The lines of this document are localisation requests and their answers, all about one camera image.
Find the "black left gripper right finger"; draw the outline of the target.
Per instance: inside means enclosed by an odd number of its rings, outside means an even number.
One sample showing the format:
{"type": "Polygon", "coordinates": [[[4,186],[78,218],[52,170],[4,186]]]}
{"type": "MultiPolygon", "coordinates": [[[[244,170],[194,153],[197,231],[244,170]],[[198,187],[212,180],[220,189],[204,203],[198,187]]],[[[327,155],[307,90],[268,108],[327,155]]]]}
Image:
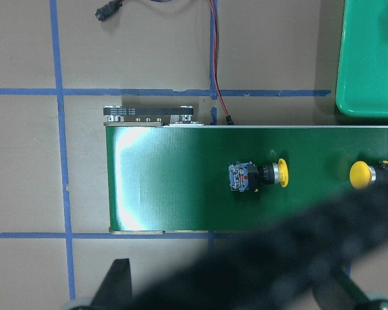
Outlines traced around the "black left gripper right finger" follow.
{"type": "Polygon", "coordinates": [[[369,309],[371,301],[342,269],[313,287],[313,296],[320,309],[369,309]]]}

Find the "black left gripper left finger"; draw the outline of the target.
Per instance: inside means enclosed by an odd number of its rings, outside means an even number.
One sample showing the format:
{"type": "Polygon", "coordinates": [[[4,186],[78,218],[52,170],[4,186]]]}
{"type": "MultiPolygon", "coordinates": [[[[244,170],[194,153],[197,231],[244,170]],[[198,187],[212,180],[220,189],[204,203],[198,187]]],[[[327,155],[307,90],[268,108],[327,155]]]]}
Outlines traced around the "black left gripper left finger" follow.
{"type": "Polygon", "coordinates": [[[116,259],[94,295],[92,309],[125,309],[131,301],[131,266],[128,258],[116,259]]]}

